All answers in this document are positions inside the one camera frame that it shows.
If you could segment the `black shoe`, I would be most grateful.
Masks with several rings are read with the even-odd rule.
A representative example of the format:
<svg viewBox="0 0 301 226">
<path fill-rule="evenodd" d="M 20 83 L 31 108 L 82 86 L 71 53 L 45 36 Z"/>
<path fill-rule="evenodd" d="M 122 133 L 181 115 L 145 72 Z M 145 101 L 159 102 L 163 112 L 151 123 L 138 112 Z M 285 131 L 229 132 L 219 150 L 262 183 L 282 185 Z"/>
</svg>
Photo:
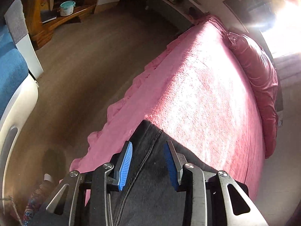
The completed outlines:
<svg viewBox="0 0 301 226">
<path fill-rule="evenodd" d="M 66 158 L 60 150 L 48 149 L 42 158 L 44 179 L 57 185 L 66 174 Z"/>
</svg>

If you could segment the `red duvet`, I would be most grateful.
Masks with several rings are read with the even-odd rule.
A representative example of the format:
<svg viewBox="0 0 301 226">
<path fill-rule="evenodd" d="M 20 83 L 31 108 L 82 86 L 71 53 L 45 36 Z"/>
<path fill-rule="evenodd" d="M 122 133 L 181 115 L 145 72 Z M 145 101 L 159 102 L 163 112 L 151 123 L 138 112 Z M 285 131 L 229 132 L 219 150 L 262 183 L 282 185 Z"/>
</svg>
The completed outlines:
<svg viewBox="0 0 301 226">
<path fill-rule="evenodd" d="M 229 32 L 226 44 L 244 70 L 262 119 L 265 158 L 275 150 L 278 115 L 275 107 L 278 91 L 277 72 L 268 55 L 253 39 Z"/>
</svg>

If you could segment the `brown wooden side table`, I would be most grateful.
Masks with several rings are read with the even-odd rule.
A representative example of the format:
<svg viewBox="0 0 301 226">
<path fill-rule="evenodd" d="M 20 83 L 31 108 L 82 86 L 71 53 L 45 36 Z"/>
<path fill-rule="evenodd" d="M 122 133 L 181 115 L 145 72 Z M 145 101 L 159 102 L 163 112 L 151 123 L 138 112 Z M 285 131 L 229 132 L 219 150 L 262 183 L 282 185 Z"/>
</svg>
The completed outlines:
<svg viewBox="0 0 301 226">
<path fill-rule="evenodd" d="M 86 16 L 93 14 L 97 0 L 22 0 L 29 37 L 35 50 L 45 46 L 54 34 L 54 30 L 65 23 L 81 22 Z M 73 14 L 61 17 L 60 5 L 66 1 L 74 1 Z"/>
</svg>

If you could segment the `white grey nightstand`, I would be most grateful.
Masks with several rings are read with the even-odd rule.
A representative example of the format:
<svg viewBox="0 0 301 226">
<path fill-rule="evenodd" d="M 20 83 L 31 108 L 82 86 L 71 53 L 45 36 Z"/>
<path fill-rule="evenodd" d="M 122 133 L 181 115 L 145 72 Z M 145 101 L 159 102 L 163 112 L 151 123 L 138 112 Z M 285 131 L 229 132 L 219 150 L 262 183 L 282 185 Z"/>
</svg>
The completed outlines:
<svg viewBox="0 0 301 226">
<path fill-rule="evenodd" d="M 147 0 L 146 9 L 158 12 L 181 32 L 196 24 L 202 17 L 211 14 L 221 19 L 227 28 L 238 24 L 225 0 Z"/>
</svg>

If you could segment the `black embroidered pants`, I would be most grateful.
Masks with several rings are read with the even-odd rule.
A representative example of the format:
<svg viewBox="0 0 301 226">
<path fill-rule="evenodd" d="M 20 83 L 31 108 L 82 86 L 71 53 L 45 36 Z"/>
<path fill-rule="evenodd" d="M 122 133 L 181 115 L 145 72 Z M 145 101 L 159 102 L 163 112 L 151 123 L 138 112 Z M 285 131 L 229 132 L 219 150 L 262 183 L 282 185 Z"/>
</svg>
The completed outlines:
<svg viewBox="0 0 301 226">
<path fill-rule="evenodd" d="M 182 190 L 174 190 L 164 158 L 173 142 L 187 163 Z M 111 193 L 113 225 L 251 225 L 254 209 L 246 185 L 215 170 L 150 121 L 128 139 L 133 155 L 122 191 Z"/>
</svg>

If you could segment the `teal lidded container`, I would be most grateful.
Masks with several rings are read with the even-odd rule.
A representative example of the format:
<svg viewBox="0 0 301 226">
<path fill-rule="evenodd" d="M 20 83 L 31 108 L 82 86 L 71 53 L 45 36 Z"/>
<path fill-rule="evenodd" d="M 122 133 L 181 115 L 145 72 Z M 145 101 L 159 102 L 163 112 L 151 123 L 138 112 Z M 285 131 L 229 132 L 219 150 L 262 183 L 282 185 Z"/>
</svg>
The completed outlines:
<svg viewBox="0 0 301 226">
<path fill-rule="evenodd" d="M 66 1 L 60 5 L 60 16 L 66 17 L 73 14 L 75 8 L 74 1 Z"/>
</svg>

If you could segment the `blue yellow sofa chair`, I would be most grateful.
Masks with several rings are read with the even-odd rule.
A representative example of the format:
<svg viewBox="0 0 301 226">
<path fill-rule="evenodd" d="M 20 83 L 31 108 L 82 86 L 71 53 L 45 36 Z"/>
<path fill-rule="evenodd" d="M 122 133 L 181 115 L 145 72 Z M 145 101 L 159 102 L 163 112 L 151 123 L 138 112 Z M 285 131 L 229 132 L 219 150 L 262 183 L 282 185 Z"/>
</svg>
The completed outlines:
<svg viewBox="0 0 301 226">
<path fill-rule="evenodd" d="M 16 140 L 38 99 L 43 73 L 33 49 L 21 0 L 1 17 L 1 216 L 5 215 L 7 167 Z"/>
</svg>

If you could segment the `person's leg patterned trousers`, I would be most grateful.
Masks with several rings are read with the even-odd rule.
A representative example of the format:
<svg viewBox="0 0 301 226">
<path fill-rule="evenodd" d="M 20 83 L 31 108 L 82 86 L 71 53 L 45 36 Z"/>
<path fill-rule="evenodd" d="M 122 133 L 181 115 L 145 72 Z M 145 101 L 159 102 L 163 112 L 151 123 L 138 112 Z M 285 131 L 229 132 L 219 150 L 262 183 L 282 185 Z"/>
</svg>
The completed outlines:
<svg viewBox="0 0 301 226">
<path fill-rule="evenodd" d="M 32 220 L 36 212 L 40 209 L 44 201 L 48 198 L 55 187 L 53 177 L 45 173 L 43 177 L 43 182 L 30 196 L 26 209 L 24 211 L 22 224 L 28 225 Z"/>
</svg>

